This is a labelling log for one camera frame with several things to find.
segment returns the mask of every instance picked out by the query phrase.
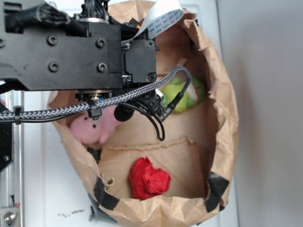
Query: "white ribbon cable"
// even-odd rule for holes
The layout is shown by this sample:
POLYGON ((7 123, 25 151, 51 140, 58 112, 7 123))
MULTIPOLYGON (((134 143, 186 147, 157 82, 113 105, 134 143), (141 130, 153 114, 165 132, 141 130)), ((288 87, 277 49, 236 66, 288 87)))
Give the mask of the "white ribbon cable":
POLYGON ((183 9, 178 0, 159 0, 148 12, 137 34, 132 39, 122 41, 122 45, 129 43, 145 29, 148 30, 149 39, 153 39, 177 23, 183 15, 183 9))

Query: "pink plush toy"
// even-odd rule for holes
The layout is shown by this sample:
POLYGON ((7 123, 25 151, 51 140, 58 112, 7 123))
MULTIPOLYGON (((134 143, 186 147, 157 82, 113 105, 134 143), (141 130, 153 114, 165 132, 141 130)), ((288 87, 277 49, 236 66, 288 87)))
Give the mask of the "pink plush toy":
POLYGON ((93 144, 97 141, 103 144, 114 134, 116 127, 122 122, 114 116, 115 106, 108 106, 102 109, 102 116, 99 120, 93 121, 88 113, 76 118, 71 123, 71 131, 78 141, 84 144, 93 144))

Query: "black plastic clip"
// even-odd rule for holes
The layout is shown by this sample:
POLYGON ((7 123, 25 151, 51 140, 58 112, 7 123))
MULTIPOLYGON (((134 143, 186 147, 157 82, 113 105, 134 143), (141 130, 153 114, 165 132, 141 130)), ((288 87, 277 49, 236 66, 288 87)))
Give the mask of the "black plastic clip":
POLYGON ((93 120, 98 120, 99 117, 102 115, 101 108, 98 108, 96 106, 96 103, 94 100, 89 100, 89 101, 87 101, 87 103, 90 106, 90 109, 87 111, 87 113, 89 114, 89 118, 92 118, 93 120))
POLYGON ((20 113, 23 112, 23 106, 17 105, 14 106, 14 113, 15 113, 15 124, 21 124, 20 113))

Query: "brown paper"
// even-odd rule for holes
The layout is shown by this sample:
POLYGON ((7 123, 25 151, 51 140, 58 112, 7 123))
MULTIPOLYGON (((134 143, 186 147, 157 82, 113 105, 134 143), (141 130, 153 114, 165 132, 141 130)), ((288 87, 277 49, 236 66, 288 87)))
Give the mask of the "brown paper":
MULTIPOLYGON (((110 6, 109 13, 120 22, 129 21, 132 17, 142 21, 153 4, 146 1, 124 2, 110 6)), ((201 198, 192 198, 193 196, 185 193, 181 194, 182 197, 175 196, 174 193, 178 192, 171 191, 165 194, 166 196, 157 196, 145 201, 131 199, 129 188, 123 185, 125 181, 119 181, 119 174, 114 170, 107 170, 105 166, 101 166, 102 164, 98 166, 92 155, 86 151, 86 146, 77 142, 71 132, 62 127, 62 125, 69 126, 77 116, 54 123, 73 167, 92 198, 97 201, 93 190, 97 178, 102 177, 108 192, 120 197, 114 210, 99 207, 120 225, 187 227, 200 223, 219 212, 219 205, 209 213, 205 207, 205 200, 209 196, 207 179, 210 172, 228 181, 232 180, 238 149, 239 121, 235 94, 213 43, 197 26, 195 17, 195 14, 186 11, 182 20, 156 38, 156 45, 161 50, 156 55, 157 75, 159 77, 165 75, 174 66, 182 64, 192 75, 198 76, 206 84, 208 97, 184 113, 171 114, 165 120, 164 127, 167 135, 163 143, 157 140, 152 124, 141 114, 135 113, 129 121, 118 126, 116 133, 107 141, 104 149, 122 156, 123 152, 128 155, 129 150, 134 151, 146 147, 147 144, 153 148, 161 148, 167 143, 174 146, 174 141, 184 140, 184 136, 190 138, 190 140, 186 139, 186 142, 191 144, 189 141, 194 141, 193 144, 197 145, 202 169, 201 180, 197 183, 201 187, 201 191, 197 192, 202 193, 201 198), (115 186, 121 184, 124 191, 115 191, 115 186)), ((76 104, 77 100, 73 98, 74 93, 74 91, 53 92, 50 96, 49 107, 57 108, 76 104)), ((114 154, 111 158, 119 162, 114 154)), ((174 185, 172 188, 177 190, 178 186, 174 185)), ((226 206, 229 190, 230 186, 221 199, 221 206, 226 206)))
POLYGON ((132 197, 128 176, 134 161, 141 157, 148 157, 154 168, 161 168, 170 174, 169 191, 163 196, 205 197, 197 145, 186 137, 136 147, 104 146, 99 162, 100 174, 105 182, 112 178, 115 180, 108 193, 120 199, 132 197))

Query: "green stuffed toy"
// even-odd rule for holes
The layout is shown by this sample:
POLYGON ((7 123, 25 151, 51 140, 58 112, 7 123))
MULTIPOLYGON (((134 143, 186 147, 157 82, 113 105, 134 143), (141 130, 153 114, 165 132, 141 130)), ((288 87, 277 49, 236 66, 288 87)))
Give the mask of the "green stuffed toy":
MULTIPOLYGON (((176 97, 179 91, 182 90, 184 83, 181 83, 179 78, 173 79, 173 81, 167 85, 165 85, 161 92, 163 93, 163 104, 165 107, 176 97)), ((191 80, 191 84, 187 88, 183 98, 177 104, 174 112, 180 113, 185 111, 186 109, 196 105, 201 102, 205 95, 205 86, 202 81, 193 77, 191 80)))

